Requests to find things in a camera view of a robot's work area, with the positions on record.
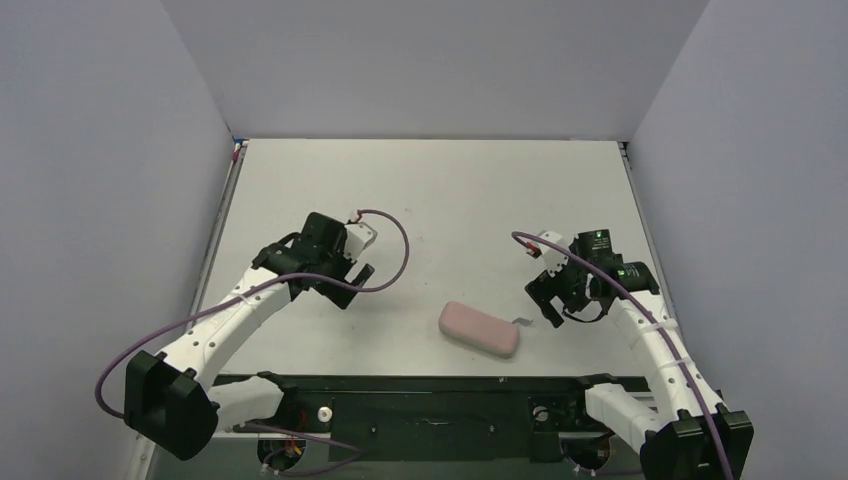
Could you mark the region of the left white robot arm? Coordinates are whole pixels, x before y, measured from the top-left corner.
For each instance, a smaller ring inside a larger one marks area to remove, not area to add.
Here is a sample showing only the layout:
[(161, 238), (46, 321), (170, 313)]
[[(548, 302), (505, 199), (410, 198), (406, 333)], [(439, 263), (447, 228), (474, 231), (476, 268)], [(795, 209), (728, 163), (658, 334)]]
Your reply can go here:
[(222, 301), (158, 353), (137, 352), (125, 369), (124, 423), (180, 460), (196, 456), (215, 432), (276, 414), (284, 392), (254, 376), (238, 396), (213, 383), (229, 359), (273, 314), (310, 289), (341, 309), (373, 275), (346, 276), (376, 231), (355, 219), (312, 212), (298, 232), (262, 248)]

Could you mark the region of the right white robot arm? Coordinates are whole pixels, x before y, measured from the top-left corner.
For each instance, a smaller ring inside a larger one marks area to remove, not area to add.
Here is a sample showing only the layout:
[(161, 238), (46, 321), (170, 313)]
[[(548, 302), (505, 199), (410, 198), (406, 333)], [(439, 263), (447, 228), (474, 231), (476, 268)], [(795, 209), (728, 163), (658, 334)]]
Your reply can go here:
[(659, 283), (640, 261), (625, 261), (607, 229), (561, 235), (514, 231), (512, 238), (544, 264), (525, 290), (554, 327), (592, 302), (616, 326), (653, 396), (649, 408), (611, 381), (585, 390), (586, 414), (639, 455), (647, 479), (739, 479), (754, 428), (730, 410), (688, 353)]

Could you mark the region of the pink umbrella case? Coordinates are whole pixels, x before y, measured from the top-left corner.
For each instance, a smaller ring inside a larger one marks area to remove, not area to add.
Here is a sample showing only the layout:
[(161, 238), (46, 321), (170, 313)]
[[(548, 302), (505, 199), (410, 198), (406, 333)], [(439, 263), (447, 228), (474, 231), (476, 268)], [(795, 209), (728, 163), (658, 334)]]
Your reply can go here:
[(456, 301), (443, 307), (438, 327), (447, 338), (499, 358), (512, 358), (519, 346), (517, 325)]

